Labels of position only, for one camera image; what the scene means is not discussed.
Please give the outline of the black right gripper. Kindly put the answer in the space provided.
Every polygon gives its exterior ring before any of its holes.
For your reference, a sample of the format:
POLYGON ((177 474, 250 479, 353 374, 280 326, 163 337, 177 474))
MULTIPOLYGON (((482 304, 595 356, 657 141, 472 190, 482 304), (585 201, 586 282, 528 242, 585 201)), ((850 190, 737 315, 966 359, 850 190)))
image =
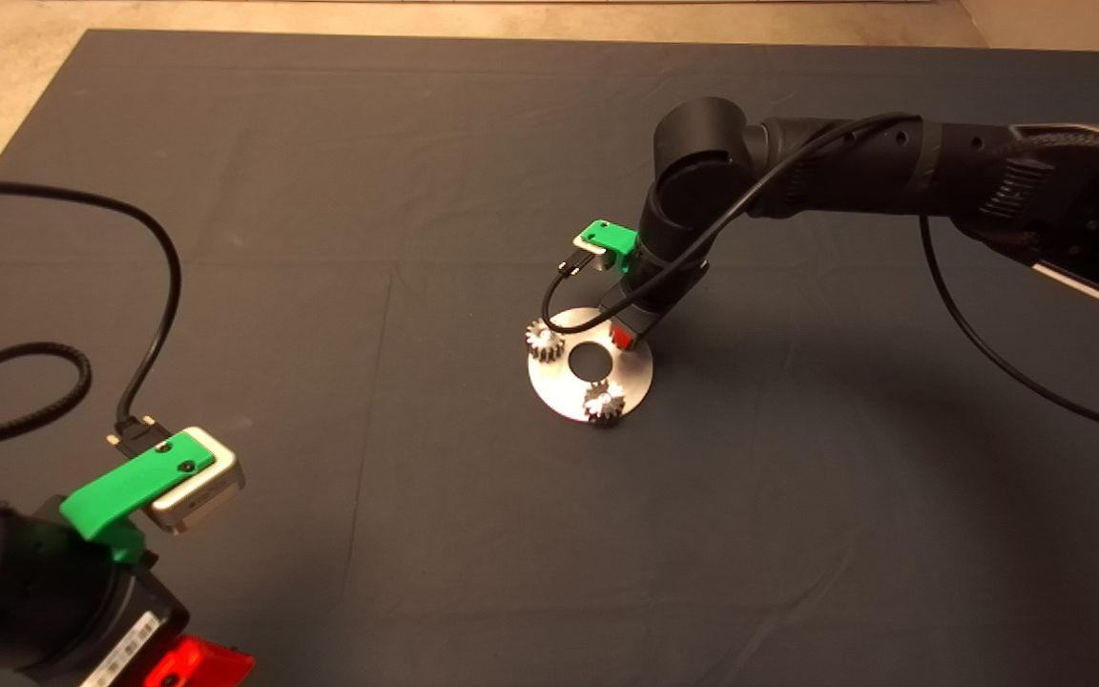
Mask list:
POLYGON ((599 300, 599 309, 608 317, 608 334, 618 350, 639 347, 708 270, 704 257, 686 261, 676 270, 668 266, 654 253, 636 248, 628 273, 599 300))

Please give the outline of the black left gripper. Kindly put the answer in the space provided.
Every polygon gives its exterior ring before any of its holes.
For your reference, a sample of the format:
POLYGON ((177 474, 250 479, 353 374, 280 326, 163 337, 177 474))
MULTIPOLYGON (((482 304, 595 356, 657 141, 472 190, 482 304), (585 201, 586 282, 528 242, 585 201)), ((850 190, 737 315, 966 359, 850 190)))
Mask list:
POLYGON ((56 505, 0 517, 5 668, 38 686, 241 686, 256 657, 182 635, 189 613, 140 564, 58 522, 56 505))

